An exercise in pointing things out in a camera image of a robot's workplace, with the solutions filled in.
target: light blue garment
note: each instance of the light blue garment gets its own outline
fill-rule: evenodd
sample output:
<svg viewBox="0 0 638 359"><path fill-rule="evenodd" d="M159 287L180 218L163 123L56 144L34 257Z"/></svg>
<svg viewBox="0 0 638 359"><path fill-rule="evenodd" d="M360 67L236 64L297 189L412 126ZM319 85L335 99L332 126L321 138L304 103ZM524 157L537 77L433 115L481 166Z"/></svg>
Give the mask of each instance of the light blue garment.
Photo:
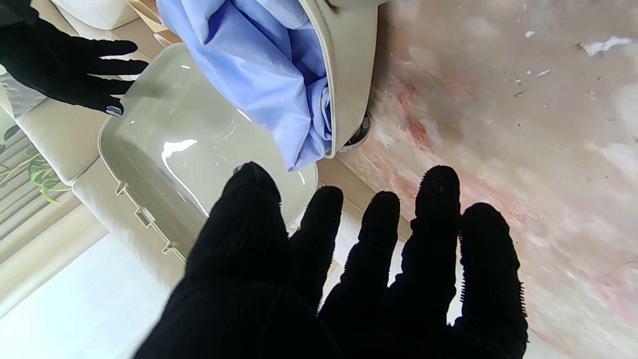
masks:
<svg viewBox="0 0 638 359"><path fill-rule="evenodd" d="M288 171L331 149L321 46L297 0L158 0L157 5L217 91L272 134Z"/></svg>

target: black knit glove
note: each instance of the black knit glove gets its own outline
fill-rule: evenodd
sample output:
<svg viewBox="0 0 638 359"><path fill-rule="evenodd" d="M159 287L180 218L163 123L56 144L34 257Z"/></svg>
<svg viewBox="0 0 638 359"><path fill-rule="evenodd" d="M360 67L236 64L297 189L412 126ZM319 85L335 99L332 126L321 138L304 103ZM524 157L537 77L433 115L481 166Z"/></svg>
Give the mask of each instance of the black knit glove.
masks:
<svg viewBox="0 0 638 359"><path fill-rule="evenodd" d="M211 210L136 358L339 358L316 317L343 194L323 187L292 238L268 173L245 164Z"/></svg>
<svg viewBox="0 0 638 359"><path fill-rule="evenodd" d="M88 40L70 36L38 19L0 27L0 64L23 85L55 100L121 115L118 98L132 81L91 75L136 75L145 61L101 59L137 50L130 41Z"/></svg>
<svg viewBox="0 0 638 359"><path fill-rule="evenodd" d="M341 283L319 313L347 355L523 357L528 325L509 227L484 203L461 218L459 196L453 169L437 166L426 173L403 249L403 272L389 288L399 199L380 192L371 201ZM463 315L450 327L446 313L456 291L459 229Z"/></svg>
<svg viewBox="0 0 638 359"><path fill-rule="evenodd" d="M507 224L486 204L468 208L461 220L451 168L425 175L403 273L390 288L399 199L375 195L341 283L318 314L343 195L319 189L290 240L280 200L254 163L230 179L136 358L522 357L527 323ZM449 327L459 227L463 316Z"/></svg>

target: plastic lid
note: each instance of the plastic lid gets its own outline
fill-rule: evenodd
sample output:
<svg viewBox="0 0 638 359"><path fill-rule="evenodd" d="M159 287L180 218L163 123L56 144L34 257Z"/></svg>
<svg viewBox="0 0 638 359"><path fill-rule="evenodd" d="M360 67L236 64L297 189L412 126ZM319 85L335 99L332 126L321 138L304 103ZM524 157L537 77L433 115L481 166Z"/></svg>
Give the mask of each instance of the plastic lid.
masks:
<svg viewBox="0 0 638 359"><path fill-rule="evenodd" d="M100 155L136 215L185 259L233 170L254 161L274 178L292 224L317 186L316 165L286 172L274 139L228 103L183 44L166 48L122 99L100 133Z"/></svg>

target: caster wheel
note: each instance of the caster wheel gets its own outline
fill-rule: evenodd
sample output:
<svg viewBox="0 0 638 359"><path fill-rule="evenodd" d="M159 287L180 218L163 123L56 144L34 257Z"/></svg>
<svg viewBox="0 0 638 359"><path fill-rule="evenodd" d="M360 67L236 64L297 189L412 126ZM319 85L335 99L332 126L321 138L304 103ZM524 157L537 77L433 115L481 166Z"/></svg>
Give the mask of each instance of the caster wheel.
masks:
<svg viewBox="0 0 638 359"><path fill-rule="evenodd" d="M371 116L366 112L365 117L363 117L363 121L361 121L361 126L359 129L352 135L352 137L346 142L345 145L339 150L339 152L350 152L353 151L363 142L366 141L368 135L370 134L370 126L372 125Z"/></svg>

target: glove finger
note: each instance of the glove finger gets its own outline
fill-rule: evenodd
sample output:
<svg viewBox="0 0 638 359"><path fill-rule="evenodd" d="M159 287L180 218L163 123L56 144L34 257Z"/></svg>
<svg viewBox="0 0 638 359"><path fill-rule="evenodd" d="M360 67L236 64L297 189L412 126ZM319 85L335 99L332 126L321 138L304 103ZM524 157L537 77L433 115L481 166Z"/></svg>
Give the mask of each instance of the glove finger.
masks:
<svg viewBox="0 0 638 359"><path fill-rule="evenodd" d="M332 262L342 206L340 189L320 188L310 200L300 229L290 239L295 258L293 286L314 309L319 306Z"/></svg>
<svg viewBox="0 0 638 359"><path fill-rule="evenodd" d="M379 192L372 198L361 222L359 242L350 250L341 282L326 298L322 319L375 320L387 290L399 210L399 198L392 192Z"/></svg>
<svg viewBox="0 0 638 359"><path fill-rule="evenodd" d="M134 83L134 81L102 79L101 77L90 75L83 76L81 81L85 86L93 89L93 91L99 91L109 95L123 95Z"/></svg>
<svg viewBox="0 0 638 359"><path fill-rule="evenodd" d="M95 86L88 86L86 82L65 82L64 86L58 86L50 91L40 91L43 95L54 100L78 105L88 109L121 116L124 106L119 98L110 96L104 90Z"/></svg>
<svg viewBox="0 0 638 359"><path fill-rule="evenodd" d="M412 236L403 248L402 273L384 303L385 319L392 325L438 331L447 324L456 293L459 196L459 178L450 167L433 167L423 177Z"/></svg>
<svg viewBox="0 0 638 359"><path fill-rule="evenodd" d="M186 263L185 278L215 276L282 284L292 251L281 218L279 191L268 172L244 164L228 180Z"/></svg>
<svg viewBox="0 0 638 359"><path fill-rule="evenodd" d="M78 48L94 57L126 55L137 51L137 45L128 40L88 40L80 37L73 39Z"/></svg>
<svg viewBox="0 0 638 359"><path fill-rule="evenodd" d="M149 63L141 60L97 59L87 66L91 75L137 75Z"/></svg>
<svg viewBox="0 0 638 359"><path fill-rule="evenodd" d="M520 267L509 226L492 206L477 203L461 221L462 316L455 330L495 351L522 358L527 342Z"/></svg>

